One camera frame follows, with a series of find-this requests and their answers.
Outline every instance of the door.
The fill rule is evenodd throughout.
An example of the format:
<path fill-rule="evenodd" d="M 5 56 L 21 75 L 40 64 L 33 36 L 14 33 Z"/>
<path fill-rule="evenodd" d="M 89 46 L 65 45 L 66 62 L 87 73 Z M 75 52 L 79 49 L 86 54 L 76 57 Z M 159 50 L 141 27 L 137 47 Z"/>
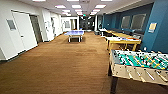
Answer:
<path fill-rule="evenodd" d="M 32 23 L 37 43 L 43 42 L 37 16 L 30 15 L 30 20 Z"/>
<path fill-rule="evenodd" d="M 71 31 L 70 19 L 62 19 L 63 31 Z"/>
<path fill-rule="evenodd" d="M 13 12 L 13 17 L 22 39 L 25 50 L 30 50 L 37 46 L 33 27 L 29 14 Z"/>

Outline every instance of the table leg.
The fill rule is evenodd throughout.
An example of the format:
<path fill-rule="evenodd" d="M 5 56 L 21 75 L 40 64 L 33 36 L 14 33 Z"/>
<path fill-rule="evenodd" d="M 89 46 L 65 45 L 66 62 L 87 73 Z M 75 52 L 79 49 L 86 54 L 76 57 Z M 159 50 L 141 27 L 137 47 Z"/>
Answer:
<path fill-rule="evenodd" d="M 69 37 L 69 42 L 70 42 L 71 38 Z"/>
<path fill-rule="evenodd" d="M 110 94 L 116 93 L 117 81 L 118 81 L 118 77 L 112 76 Z"/>
<path fill-rule="evenodd" d="M 103 37 L 103 31 L 102 31 L 102 37 Z"/>
<path fill-rule="evenodd" d="M 137 44 L 134 44 L 134 47 L 132 48 L 132 51 L 135 51 Z"/>
<path fill-rule="evenodd" d="M 109 62 L 108 76 L 112 76 L 112 71 L 111 71 L 111 64 L 110 64 L 110 62 Z"/>
<path fill-rule="evenodd" d="M 110 55 L 110 52 L 111 52 L 111 47 L 113 46 L 113 43 L 109 43 L 109 55 Z"/>
<path fill-rule="evenodd" d="M 109 40 L 107 40 L 107 50 L 109 50 Z"/>
<path fill-rule="evenodd" d="M 80 42 L 80 37 L 79 37 L 79 42 Z"/>
<path fill-rule="evenodd" d="M 125 44 L 125 48 L 124 48 L 124 50 L 126 50 L 127 49 L 127 44 Z"/>

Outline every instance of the dark blue wall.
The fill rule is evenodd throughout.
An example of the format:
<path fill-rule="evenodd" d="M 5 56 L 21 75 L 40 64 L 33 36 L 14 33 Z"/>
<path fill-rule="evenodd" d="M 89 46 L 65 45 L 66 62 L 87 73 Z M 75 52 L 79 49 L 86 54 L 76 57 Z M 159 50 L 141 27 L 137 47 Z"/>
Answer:
<path fill-rule="evenodd" d="M 168 53 L 168 0 L 156 0 L 144 34 L 141 49 L 147 51 L 161 51 Z M 151 23 L 157 23 L 154 33 L 149 33 Z"/>
<path fill-rule="evenodd" d="M 111 22 L 112 22 L 112 17 L 110 14 L 103 15 L 103 28 L 110 30 L 111 29 Z"/>
<path fill-rule="evenodd" d="M 120 13 L 113 13 L 113 14 L 106 14 L 104 15 L 104 21 L 103 21 L 103 27 L 106 29 L 112 29 L 112 28 L 116 28 L 116 29 L 122 29 L 121 28 L 121 23 L 122 23 L 122 18 L 124 16 L 130 16 L 130 23 L 129 26 L 131 27 L 131 21 L 133 18 L 133 15 L 137 15 L 137 14 L 146 14 L 146 18 L 144 21 L 144 25 L 142 27 L 142 31 L 144 32 L 149 20 L 149 16 L 151 13 L 153 7 L 153 3 L 152 4 L 148 4 L 148 5 L 144 5 L 138 8 L 134 8 L 131 10 L 127 10 L 124 12 L 120 12 Z"/>
<path fill-rule="evenodd" d="M 144 32 L 145 29 L 146 29 L 148 20 L 149 20 L 149 16 L 150 16 L 152 7 L 153 7 L 153 3 L 122 12 L 122 13 L 121 13 L 121 16 L 120 16 L 120 21 L 119 21 L 119 22 L 120 22 L 120 23 L 119 23 L 119 28 L 121 29 L 122 18 L 123 18 L 124 16 L 130 16 L 129 26 L 131 27 L 133 15 L 146 14 L 145 21 L 144 21 L 144 24 L 143 24 L 143 27 L 142 27 L 142 31 Z"/>

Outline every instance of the wooden desk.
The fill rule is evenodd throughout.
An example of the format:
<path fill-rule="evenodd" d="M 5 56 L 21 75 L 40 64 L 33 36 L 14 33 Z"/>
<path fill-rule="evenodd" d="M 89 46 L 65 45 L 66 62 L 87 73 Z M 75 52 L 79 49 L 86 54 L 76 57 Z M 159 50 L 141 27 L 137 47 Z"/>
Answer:
<path fill-rule="evenodd" d="M 126 44 L 125 49 L 127 49 L 127 44 L 134 44 L 132 51 L 135 51 L 137 44 L 141 43 L 141 40 L 121 40 L 118 37 L 106 37 L 107 39 L 107 49 L 109 53 L 112 49 L 113 44 Z"/>
<path fill-rule="evenodd" d="M 133 38 L 132 36 L 130 35 L 126 35 L 126 34 L 123 34 L 123 33 L 118 33 L 116 31 L 112 31 L 112 30 L 108 30 L 106 31 L 107 33 L 112 33 L 113 35 L 117 36 L 117 37 L 125 37 L 125 38 Z"/>

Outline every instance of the fluorescent light panel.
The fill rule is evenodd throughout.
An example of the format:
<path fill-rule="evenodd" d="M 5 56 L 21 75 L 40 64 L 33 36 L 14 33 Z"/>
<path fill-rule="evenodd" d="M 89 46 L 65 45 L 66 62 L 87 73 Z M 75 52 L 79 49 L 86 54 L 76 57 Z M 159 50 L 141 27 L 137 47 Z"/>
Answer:
<path fill-rule="evenodd" d="M 72 5 L 72 8 L 81 8 L 80 5 Z"/>
<path fill-rule="evenodd" d="M 64 11 L 64 12 L 70 12 L 70 10 L 62 10 L 62 11 Z"/>
<path fill-rule="evenodd" d="M 64 5 L 56 5 L 56 8 L 66 8 Z"/>
<path fill-rule="evenodd" d="M 77 12 L 77 14 L 82 14 L 82 12 Z"/>
<path fill-rule="evenodd" d="M 96 14 L 97 12 L 91 12 L 91 14 Z"/>
<path fill-rule="evenodd" d="M 81 9 L 75 9 L 76 12 L 81 12 L 82 10 Z"/>
<path fill-rule="evenodd" d="M 67 0 L 67 1 L 79 1 L 79 0 Z"/>
<path fill-rule="evenodd" d="M 62 14 L 68 14 L 68 12 L 62 12 Z"/>
<path fill-rule="evenodd" d="M 71 16 L 71 14 L 66 14 L 67 16 Z"/>
<path fill-rule="evenodd" d="M 32 0 L 34 2 L 43 2 L 43 1 L 46 1 L 46 0 Z"/>
<path fill-rule="evenodd" d="M 96 5 L 95 8 L 104 8 L 106 5 Z"/>
<path fill-rule="evenodd" d="M 93 12 L 99 12 L 100 11 L 100 9 L 94 9 L 93 10 Z"/>
<path fill-rule="evenodd" d="M 101 0 L 101 1 L 113 1 L 113 0 Z"/>

